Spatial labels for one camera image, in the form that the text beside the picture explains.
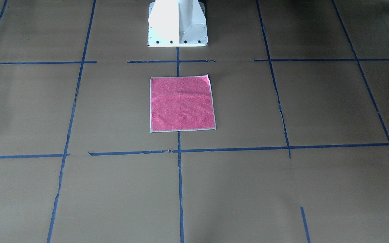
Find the square cloth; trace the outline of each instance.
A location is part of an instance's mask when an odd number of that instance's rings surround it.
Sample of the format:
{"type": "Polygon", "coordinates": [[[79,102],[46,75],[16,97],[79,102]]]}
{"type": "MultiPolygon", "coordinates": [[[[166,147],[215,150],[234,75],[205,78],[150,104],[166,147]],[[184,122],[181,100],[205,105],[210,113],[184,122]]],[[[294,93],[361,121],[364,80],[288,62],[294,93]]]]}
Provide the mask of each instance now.
{"type": "Polygon", "coordinates": [[[151,132],[216,129],[208,75],[151,77],[151,132]]]}

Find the metal base plate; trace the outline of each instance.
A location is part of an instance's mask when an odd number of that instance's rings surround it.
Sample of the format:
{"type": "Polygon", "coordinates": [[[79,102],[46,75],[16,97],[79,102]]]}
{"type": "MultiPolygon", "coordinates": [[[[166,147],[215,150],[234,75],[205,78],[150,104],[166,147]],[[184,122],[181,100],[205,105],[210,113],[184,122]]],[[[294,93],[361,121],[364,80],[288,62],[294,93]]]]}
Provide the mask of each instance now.
{"type": "MultiPolygon", "coordinates": [[[[199,3],[201,5],[202,12],[204,16],[205,14],[205,5],[203,3],[199,3]]],[[[150,4],[150,11],[153,10],[154,3],[150,4]]],[[[207,35],[207,26],[206,25],[192,25],[185,32],[180,33],[180,40],[172,40],[172,43],[164,40],[160,40],[155,34],[154,30],[148,26],[148,41],[147,45],[150,47],[195,47],[195,46],[206,46],[208,43],[208,35],[207,35]]]]}

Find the pink towel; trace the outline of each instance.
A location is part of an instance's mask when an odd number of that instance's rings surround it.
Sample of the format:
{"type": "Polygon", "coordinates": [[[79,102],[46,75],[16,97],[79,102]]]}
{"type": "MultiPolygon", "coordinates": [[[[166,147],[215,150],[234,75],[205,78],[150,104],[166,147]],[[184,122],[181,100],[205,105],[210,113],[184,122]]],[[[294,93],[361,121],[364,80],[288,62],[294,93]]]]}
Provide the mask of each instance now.
{"type": "Polygon", "coordinates": [[[151,132],[216,129],[208,75],[151,77],[151,132]]]}

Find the brown floor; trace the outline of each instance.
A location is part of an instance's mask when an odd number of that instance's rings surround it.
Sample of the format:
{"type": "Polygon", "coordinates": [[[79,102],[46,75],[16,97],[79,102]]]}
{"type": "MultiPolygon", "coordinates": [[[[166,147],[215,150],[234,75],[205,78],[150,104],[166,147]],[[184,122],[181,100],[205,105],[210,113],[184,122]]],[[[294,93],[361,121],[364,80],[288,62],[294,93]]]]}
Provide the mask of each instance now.
{"type": "Polygon", "coordinates": [[[178,49],[151,1],[0,0],[0,242],[389,242],[389,0],[208,0],[178,49]],[[217,130],[151,134],[204,74],[217,130]]]}

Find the white stand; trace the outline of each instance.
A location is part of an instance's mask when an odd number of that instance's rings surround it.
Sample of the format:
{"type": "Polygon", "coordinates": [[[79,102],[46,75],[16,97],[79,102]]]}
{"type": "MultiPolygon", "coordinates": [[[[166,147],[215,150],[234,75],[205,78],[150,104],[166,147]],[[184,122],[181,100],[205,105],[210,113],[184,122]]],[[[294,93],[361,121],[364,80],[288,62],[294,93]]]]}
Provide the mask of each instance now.
{"type": "Polygon", "coordinates": [[[150,4],[148,46],[206,46],[205,7],[198,0],[156,0],[150,4]]]}

